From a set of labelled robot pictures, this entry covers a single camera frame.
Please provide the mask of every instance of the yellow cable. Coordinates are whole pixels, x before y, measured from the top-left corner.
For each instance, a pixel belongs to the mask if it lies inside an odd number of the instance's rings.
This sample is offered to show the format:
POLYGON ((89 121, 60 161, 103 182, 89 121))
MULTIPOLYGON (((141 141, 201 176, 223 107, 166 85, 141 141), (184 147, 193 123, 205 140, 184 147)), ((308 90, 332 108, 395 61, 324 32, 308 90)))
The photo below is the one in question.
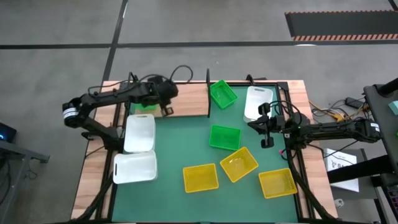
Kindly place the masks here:
MULTIPOLYGON (((322 110, 319 106, 317 106, 317 105, 316 105, 315 103, 313 103, 311 100, 309 100, 309 102, 310 102, 310 104, 311 104, 313 107, 315 107, 316 109, 322 110)), ((337 122, 342 121, 342 120, 345 119, 345 117, 344 117, 341 113, 334 114, 334 113, 329 112, 329 111, 322 111, 322 112, 328 114, 328 115, 331 116, 332 118, 335 118, 335 119, 337 120, 337 122)))

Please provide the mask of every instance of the black mat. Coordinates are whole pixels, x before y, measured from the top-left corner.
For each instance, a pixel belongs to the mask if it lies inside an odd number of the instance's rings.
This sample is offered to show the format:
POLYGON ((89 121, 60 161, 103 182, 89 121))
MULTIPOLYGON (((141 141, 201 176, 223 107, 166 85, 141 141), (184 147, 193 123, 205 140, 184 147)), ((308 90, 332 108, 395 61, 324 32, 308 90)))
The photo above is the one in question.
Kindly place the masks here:
POLYGON ((397 11, 286 12, 294 40, 398 39, 397 11))

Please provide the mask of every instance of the black bracket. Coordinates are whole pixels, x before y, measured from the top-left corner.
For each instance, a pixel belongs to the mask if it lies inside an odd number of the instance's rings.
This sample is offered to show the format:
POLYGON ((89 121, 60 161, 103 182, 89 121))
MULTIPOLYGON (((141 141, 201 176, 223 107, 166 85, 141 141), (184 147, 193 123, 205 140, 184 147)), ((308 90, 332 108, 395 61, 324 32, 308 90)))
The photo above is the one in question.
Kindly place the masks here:
POLYGON ((255 80, 268 80, 266 77, 263 78, 253 78, 250 74, 246 76, 246 80, 250 82, 250 85, 255 86, 256 83, 254 82, 255 80))
POLYGON ((210 118, 210 106, 211 106, 211 95, 210 95, 210 69, 206 70, 206 84, 207 84, 207 97, 208 97, 208 112, 207 118, 210 118))
POLYGON ((287 82, 277 82, 278 86, 281 87, 281 89, 289 92, 289 85, 287 82))

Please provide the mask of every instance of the white paper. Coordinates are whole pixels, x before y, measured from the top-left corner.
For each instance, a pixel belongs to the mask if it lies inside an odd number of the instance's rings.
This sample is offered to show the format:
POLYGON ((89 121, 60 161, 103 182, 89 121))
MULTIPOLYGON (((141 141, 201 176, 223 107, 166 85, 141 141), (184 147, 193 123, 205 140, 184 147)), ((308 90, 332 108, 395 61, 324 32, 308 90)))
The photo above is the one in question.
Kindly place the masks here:
MULTIPOLYGON (((326 149, 325 156, 327 156, 333 152, 335 152, 335 150, 326 149)), ((326 163, 327 171, 331 171, 331 170, 339 169, 341 167, 356 164, 356 156, 349 155, 349 154, 343 153, 343 152, 336 152, 332 156, 328 156, 325 160, 326 160, 325 163, 326 163)), ((346 181, 342 181, 342 182, 338 182, 338 183, 334 183, 334 184, 330 184, 330 185, 334 186, 334 187, 346 189, 346 190, 352 190, 355 192, 359 192, 358 179, 346 180, 346 181)))

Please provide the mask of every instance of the wooden edge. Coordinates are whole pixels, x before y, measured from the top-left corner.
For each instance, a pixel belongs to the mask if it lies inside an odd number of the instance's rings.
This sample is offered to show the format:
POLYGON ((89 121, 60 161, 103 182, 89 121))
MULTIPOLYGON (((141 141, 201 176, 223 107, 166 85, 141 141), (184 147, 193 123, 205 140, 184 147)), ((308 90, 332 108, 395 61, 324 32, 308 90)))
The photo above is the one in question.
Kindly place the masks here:
MULTIPOLYGON (((113 85, 115 83, 117 83, 117 81, 104 82, 103 85, 113 85)), ((101 91, 110 91, 113 88, 117 89, 119 88, 119 85, 103 87, 101 91)), ((104 126, 111 126, 115 109, 116 105, 103 106, 98 108, 95 114, 95 120, 104 126)), ((103 142, 101 139, 95 139, 90 141, 86 149, 86 154, 93 152, 101 146, 103 146, 103 142)), ((105 166, 105 158, 106 150, 100 149, 99 151, 91 154, 89 157, 87 157, 87 159, 83 161, 83 167, 81 169, 81 176, 79 179, 75 202, 73 204, 71 218, 77 218, 81 214, 83 214, 83 212, 95 198, 96 194, 100 191, 101 179, 105 166)), ((107 191, 106 198, 110 197, 110 192, 110 190, 107 191)))

